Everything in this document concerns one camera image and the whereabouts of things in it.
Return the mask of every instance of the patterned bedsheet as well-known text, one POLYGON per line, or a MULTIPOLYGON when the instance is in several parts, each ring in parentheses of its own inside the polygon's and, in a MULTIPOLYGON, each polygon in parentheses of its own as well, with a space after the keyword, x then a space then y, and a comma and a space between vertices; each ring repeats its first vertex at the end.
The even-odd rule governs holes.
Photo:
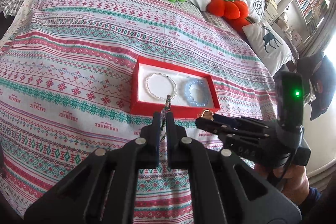
MULTIPOLYGON (((89 153, 151 123, 128 114, 139 56, 211 74, 220 114, 275 117, 273 79, 248 45, 166 0, 25 0, 25 13, 0 50, 0 189, 21 216, 89 153)), ((177 123, 221 148, 194 120, 177 123)), ((134 223, 192 223, 188 173, 160 150, 160 166, 139 172, 134 223)))
MULTIPOLYGON (((8 16, 14 16, 15 17, 23 2, 24 2, 24 0, 0 0, 0 12, 3 12, 3 14, 6 18, 8 16)), ((182 3, 182 2, 177 1, 173 5, 177 8, 182 9, 182 10, 188 11, 189 13, 193 14, 194 16, 197 16, 197 17, 200 17, 200 18, 202 17, 199 9, 189 2, 183 2, 182 3)))

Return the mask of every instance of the bookshelf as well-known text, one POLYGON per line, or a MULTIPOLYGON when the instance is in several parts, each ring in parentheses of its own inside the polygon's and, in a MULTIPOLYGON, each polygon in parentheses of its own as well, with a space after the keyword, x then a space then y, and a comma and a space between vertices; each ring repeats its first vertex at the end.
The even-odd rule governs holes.
POLYGON ((304 43, 312 37, 317 30, 317 25, 327 9, 325 0, 295 0, 300 14, 308 29, 309 36, 304 40, 304 43))

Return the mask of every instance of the deer print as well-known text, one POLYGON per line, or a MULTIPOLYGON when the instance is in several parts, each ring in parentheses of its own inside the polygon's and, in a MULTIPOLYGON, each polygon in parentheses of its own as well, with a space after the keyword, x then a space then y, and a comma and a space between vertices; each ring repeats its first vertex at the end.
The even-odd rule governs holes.
POLYGON ((267 46, 267 44, 268 45, 270 45, 272 48, 274 48, 274 49, 276 49, 276 47, 273 47, 272 45, 271 45, 271 40, 274 40, 274 42, 275 42, 275 44, 277 45, 277 47, 279 47, 278 46, 278 44, 277 44, 277 41, 280 43, 280 41, 279 40, 277 40, 275 37, 274 37, 274 34, 272 34, 272 32, 271 32, 271 30, 270 29, 268 29, 266 26, 261 26, 264 30, 266 30, 266 31, 268 31, 269 33, 268 34, 266 34, 265 36, 264 36, 264 41, 265 41, 265 51, 268 53, 268 51, 266 50, 266 46, 267 46))

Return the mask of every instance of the human hand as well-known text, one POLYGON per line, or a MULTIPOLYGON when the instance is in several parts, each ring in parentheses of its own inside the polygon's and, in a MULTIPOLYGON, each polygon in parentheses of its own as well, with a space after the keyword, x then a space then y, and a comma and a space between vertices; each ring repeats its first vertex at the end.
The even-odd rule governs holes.
MULTIPOLYGON (((269 174, 269 171, 267 171, 265 167, 258 164, 254 166, 254 170, 265 179, 269 174)), ((277 168, 273 170, 273 173, 279 178, 281 177, 283 170, 283 167, 277 168)), ((287 179, 287 181, 283 187, 282 193, 296 205, 300 205, 309 194, 309 182, 306 175, 306 167, 291 165, 283 178, 287 179)))

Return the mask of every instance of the red plush toy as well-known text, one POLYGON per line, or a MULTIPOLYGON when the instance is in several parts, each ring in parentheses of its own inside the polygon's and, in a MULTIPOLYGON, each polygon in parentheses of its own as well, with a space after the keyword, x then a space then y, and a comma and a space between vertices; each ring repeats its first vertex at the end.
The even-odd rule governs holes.
POLYGON ((224 17, 230 26, 242 35, 245 35, 243 26, 251 24, 245 19, 249 15, 249 8, 241 0, 211 0, 207 10, 215 16, 224 17))

